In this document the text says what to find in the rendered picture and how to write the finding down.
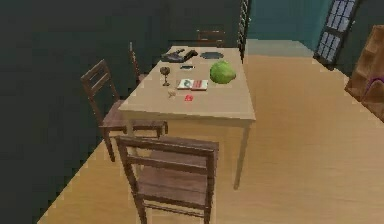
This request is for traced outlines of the brown wooden shelf unit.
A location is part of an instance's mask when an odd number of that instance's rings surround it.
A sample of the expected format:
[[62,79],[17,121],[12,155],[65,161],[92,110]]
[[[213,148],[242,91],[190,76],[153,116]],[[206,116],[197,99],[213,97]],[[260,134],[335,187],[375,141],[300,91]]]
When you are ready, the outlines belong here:
[[374,25],[345,91],[384,123],[384,25]]

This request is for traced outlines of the dark framed glass door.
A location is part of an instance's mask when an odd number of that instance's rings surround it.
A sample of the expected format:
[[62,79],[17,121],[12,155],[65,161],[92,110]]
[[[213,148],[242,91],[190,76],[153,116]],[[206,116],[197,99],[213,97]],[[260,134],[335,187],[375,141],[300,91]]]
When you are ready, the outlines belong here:
[[252,0],[241,0],[239,30],[237,37],[238,49],[241,59],[244,59],[247,32],[250,21],[250,6]]
[[337,65],[337,59],[355,22],[361,1],[332,0],[313,55],[313,58],[328,70],[333,70]]

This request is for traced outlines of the white red green book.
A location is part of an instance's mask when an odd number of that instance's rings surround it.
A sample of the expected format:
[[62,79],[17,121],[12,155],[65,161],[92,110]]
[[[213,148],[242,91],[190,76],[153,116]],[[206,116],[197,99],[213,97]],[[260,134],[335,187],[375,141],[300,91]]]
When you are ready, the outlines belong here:
[[191,91],[206,91],[208,88],[207,80],[193,80],[182,79],[178,86],[178,90],[191,90]]

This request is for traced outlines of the dark brown wooden chair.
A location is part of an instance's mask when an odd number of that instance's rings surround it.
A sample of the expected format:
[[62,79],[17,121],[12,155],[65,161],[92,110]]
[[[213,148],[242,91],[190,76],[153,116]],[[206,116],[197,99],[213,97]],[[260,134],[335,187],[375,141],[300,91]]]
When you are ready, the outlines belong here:
[[148,208],[210,224],[219,144],[162,136],[118,136],[120,159],[141,224]]
[[[96,65],[82,75],[80,81],[87,95],[89,104],[92,107],[97,125],[108,150],[110,160],[114,162],[115,154],[110,140],[110,132],[121,131],[124,134],[127,133],[122,113],[119,111],[119,107],[122,105],[124,100],[120,98],[120,95],[116,90],[110,69],[104,59],[100,60]],[[101,113],[101,110],[95,100],[96,94],[104,86],[108,86],[110,88],[113,97],[113,104],[105,115]]]
[[221,30],[197,30],[199,46],[222,48],[225,45],[225,32]]
[[139,64],[138,64],[138,61],[136,58],[135,51],[133,49],[133,43],[132,42],[129,43],[129,53],[131,56],[131,62],[132,62],[133,70],[135,73],[135,82],[136,82],[136,85],[139,85],[148,76],[148,74],[142,73],[140,71]]

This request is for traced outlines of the green round cabbage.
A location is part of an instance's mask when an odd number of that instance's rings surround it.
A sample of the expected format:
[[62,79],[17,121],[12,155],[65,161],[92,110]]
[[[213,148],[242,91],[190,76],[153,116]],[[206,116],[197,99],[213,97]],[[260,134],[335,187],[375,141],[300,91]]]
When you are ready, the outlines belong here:
[[217,84],[228,84],[236,78],[236,72],[230,63],[224,60],[215,62],[210,68],[210,79]]

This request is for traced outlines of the brown goblet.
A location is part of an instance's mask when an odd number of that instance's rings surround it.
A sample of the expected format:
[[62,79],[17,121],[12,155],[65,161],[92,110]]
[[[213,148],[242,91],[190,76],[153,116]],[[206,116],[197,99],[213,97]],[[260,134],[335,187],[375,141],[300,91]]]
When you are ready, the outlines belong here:
[[168,75],[170,73],[170,68],[169,67],[161,67],[160,68],[160,73],[164,76],[164,83],[163,83],[163,85],[164,86],[169,86],[170,83],[168,82],[167,77],[168,77]]

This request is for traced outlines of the light wooden dining table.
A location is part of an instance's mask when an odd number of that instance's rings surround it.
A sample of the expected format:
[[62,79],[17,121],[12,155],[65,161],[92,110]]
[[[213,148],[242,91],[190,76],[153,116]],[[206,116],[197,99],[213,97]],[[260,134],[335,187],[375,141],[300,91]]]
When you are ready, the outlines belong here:
[[[238,188],[250,127],[256,121],[240,54],[236,48],[198,47],[196,51],[200,54],[222,53],[223,59],[235,70],[236,78],[228,84],[210,81],[206,91],[179,91],[177,86],[181,79],[210,80],[210,67],[215,61],[195,56],[187,61],[194,68],[187,71],[181,70],[178,63],[160,61],[122,103],[119,110],[129,135],[133,134],[133,119],[196,120],[217,126],[241,127],[243,134],[234,178],[234,187]],[[163,85],[161,67],[170,68],[167,77],[169,86]],[[193,101],[184,101],[186,95],[192,95]]]

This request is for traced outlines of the dark grey angular object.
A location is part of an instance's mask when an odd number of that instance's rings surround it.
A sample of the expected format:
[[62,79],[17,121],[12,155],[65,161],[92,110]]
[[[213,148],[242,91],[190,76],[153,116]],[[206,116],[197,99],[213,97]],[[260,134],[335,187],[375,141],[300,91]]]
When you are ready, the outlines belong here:
[[195,50],[190,50],[184,56],[181,55],[181,52],[183,52],[183,49],[176,50],[175,52],[172,52],[172,53],[162,54],[161,61],[169,62],[169,63],[184,63],[189,59],[191,59],[192,57],[198,55],[198,53]]

